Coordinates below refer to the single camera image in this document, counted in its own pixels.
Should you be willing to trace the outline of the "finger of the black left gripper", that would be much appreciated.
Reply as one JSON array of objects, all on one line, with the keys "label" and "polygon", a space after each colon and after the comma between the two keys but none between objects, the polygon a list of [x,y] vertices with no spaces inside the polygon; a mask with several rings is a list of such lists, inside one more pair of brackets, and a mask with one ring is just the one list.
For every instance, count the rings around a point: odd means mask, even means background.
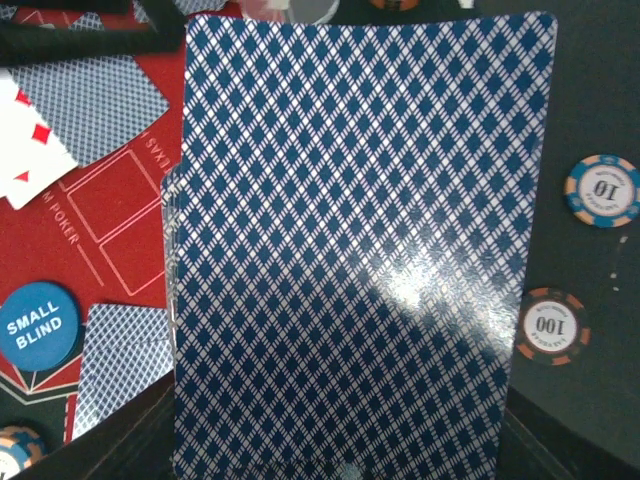
[{"label": "finger of the black left gripper", "polygon": [[177,50],[186,18],[172,1],[143,1],[150,26],[142,29],[59,29],[1,22],[1,63],[30,65]]}]

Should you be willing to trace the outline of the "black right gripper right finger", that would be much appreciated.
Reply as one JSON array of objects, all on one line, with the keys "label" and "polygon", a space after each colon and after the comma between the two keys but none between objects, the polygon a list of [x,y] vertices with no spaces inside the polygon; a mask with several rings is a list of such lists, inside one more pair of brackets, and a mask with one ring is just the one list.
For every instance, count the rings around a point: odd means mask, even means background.
[{"label": "black right gripper right finger", "polygon": [[510,388],[500,434],[499,479],[637,479],[639,469],[572,432]]}]

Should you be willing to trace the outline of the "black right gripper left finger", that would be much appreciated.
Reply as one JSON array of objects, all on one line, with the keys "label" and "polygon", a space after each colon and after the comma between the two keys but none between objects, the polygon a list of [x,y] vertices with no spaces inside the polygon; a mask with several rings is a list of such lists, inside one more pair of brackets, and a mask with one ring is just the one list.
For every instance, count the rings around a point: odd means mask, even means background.
[{"label": "black right gripper left finger", "polygon": [[21,479],[173,479],[174,374],[19,474]]}]

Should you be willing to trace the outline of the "blue white chip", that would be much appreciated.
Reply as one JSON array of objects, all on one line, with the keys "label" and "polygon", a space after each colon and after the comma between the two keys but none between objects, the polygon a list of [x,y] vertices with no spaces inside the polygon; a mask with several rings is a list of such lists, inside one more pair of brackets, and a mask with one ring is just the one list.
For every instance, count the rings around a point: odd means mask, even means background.
[{"label": "blue white chip", "polygon": [[28,427],[1,429],[1,480],[11,479],[47,455],[42,437]]}]

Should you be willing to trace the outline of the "brown white chip stack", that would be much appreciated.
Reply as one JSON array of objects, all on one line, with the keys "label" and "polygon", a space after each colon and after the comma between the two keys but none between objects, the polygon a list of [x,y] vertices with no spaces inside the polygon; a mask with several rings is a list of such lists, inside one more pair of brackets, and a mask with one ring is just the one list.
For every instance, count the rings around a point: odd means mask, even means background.
[{"label": "brown white chip stack", "polygon": [[515,349],[524,357],[546,366],[567,365],[591,337],[586,308],[574,295],[541,287],[523,296]]}]

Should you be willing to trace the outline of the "blue small blind button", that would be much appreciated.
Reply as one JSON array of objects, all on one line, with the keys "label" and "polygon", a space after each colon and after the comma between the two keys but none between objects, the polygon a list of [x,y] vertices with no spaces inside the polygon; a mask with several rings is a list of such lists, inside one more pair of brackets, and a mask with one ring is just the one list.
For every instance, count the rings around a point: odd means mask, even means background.
[{"label": "blue small blind button", "polygon": [[51,282],[26,284],[1,306],[1,354],[21,370],[56,368],[73,352],[80,325],[66,289]]}]

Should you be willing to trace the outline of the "purple white chip stack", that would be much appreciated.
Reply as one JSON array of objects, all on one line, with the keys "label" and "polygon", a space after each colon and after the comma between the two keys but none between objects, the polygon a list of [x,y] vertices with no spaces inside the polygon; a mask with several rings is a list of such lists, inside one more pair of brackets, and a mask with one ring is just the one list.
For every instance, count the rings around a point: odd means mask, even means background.
[{"label": "purple white chip stack", "polygon": [[629,161],[598,154],[579,161],[564,194],[573,214],[587,225],[616,228],[639,215],[639,171]]}]

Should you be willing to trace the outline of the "grey card deck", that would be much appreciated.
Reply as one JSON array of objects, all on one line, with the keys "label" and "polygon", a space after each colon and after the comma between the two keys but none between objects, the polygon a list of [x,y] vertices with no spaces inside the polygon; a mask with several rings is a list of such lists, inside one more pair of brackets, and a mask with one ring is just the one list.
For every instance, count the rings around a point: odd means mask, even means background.
[{"label": "grey card deck", "polygon": [[557,30],[189,22],[177,477],[494,477]]}]

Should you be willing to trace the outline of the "clear round dealer puck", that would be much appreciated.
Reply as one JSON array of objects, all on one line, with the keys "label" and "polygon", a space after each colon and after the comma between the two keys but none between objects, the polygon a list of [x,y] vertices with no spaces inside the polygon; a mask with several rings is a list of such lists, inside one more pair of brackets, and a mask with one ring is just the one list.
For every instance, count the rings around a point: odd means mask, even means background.
[{"label": "clear round dealer puck", "polygon": [[281,23],[327,23],[338,10],[339,0],[245,0],[239,2],[246,18]]}]

